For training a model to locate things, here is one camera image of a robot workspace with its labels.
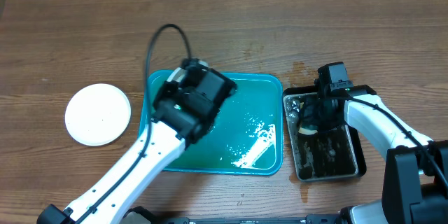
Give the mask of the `green yellow sponge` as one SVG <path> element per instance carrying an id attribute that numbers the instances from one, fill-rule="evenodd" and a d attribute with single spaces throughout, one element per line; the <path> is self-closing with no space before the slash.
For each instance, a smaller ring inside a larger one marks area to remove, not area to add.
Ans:
<path id="1" fill-rule="evenodd" d="M 314 135 L 318 133 L 318 127 L 305 121 L 297 124 L 297 133 L 303 135 Z"/>

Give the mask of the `teal plastic tray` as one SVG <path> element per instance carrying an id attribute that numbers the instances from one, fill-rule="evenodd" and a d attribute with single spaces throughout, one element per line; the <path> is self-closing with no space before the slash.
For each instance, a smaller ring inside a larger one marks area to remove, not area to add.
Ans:
<path id="1" fill-rule="evenodd" d="M 283 162 L 283 87 L 262 73 L 231 73 L 237 91 L 210 132 L 166 167 L 168 172 L 270 176 Z"/>

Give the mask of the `white plate bottom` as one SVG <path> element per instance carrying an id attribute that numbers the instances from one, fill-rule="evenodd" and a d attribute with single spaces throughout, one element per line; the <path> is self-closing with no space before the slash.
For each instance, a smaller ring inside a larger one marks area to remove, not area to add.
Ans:
<path id="1" fill-rule="evenodd" d="M 131 119 L 131 105 L 119 88 L 98 83 L 79 90 L 66 107 L 69 135 L 86 146 L 103 146 L 118 139 Z"/>

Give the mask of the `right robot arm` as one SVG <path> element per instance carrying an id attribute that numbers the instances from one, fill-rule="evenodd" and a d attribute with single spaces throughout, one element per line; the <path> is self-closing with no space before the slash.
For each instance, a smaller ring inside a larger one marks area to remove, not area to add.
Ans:
<path id="1" fill-rule="evenodd" d="M 446 223 L 447 142 L 403 122 L 367 85 L 301 94 L 299 134 L 342 125 L 361 133 L 386 161 L 381 199 L 348 206 L 336 223 Z"/>

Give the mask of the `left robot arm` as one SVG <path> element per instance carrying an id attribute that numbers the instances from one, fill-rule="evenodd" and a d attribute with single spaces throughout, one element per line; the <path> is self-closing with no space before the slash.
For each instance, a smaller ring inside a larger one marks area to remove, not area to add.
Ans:
<path id="1" fill-rule="evenodd" d="M 158 90 L 147 125 L 131 148 L 65 209 L 47 206 L 46 223 L 119 223 L 154 178 L 211 129 L 236 83 L 198 59 L 185 59 Z"/>

